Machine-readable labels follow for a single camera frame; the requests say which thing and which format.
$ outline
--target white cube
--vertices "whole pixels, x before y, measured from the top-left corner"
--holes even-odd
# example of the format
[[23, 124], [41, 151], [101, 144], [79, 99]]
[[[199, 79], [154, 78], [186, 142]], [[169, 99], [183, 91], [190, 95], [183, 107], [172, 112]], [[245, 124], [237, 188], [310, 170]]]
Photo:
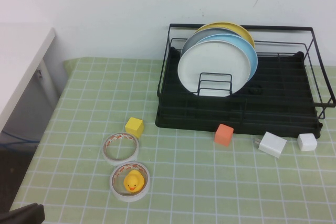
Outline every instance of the white cube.
[[317, 146], [317, 141], [312, 133], [300, 134], [298, 137], [300, 150], [303, 152], [314, 151]]

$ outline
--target yellow plate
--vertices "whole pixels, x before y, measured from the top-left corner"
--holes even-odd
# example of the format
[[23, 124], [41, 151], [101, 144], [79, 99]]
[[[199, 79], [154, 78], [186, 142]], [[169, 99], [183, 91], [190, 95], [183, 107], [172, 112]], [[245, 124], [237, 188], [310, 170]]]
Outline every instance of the yellow plate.
[[213, 28], [213, 27], [223, 27], [223, 28], [230, 29], [231, 31], [234, 31], [235, 33], [239, 34], [243, 39], [247, 40], [253, 47], [255, 47], [251, 34], [246, 29], [244, 29], [242, 26], [234, 24], [234, 23], [230, 23], [230, 22], [210, 23], [210, 24], [200, 27], [196, 32], [204, 30], [204, 29], [208, 29], [208, 28]]

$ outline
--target dish rack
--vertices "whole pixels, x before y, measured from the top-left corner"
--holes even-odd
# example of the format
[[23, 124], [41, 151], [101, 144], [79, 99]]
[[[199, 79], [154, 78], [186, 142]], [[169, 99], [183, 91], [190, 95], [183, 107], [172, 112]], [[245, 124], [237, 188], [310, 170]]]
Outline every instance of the dish rack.
[[158, 127], [215, 132], [223, 123], [238, 134], [268, 131], [283, 137], [301, 133], [320, 137], [319, 119], [325, 118], [326, 108], [336, 106], [336, 99], [311, 27], [243, 26], [255, 39], [256, 73], [236, 93], [229, 90], [227, 97], [207, 97], [199, 95], [206, 89], [201, 87], [202, 75], [227, 73], [201, 73], [194, 93], [183, 87], [177, 75], [181, 48], [201, 26], [169, 25], [157, 89]]

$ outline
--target orange cube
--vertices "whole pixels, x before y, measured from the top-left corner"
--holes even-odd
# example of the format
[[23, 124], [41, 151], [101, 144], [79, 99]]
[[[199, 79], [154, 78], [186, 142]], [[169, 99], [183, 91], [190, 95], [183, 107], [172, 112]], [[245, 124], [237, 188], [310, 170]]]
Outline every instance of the orange cube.
[[215, 143], [222, 144], [228, 147], [231, 142], [232, 136], [233, 128], [224, 124], [220, 124], [215, 134]]

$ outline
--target rubber duck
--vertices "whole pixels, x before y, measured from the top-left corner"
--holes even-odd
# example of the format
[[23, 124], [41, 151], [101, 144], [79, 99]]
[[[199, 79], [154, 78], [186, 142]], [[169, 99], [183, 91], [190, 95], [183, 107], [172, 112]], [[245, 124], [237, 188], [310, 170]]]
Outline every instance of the rubber duck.
[[124, 187], [131, 193], [140, 191], [145, 184], [145, 179], [138, 170], [130, 171], [124, 179]]

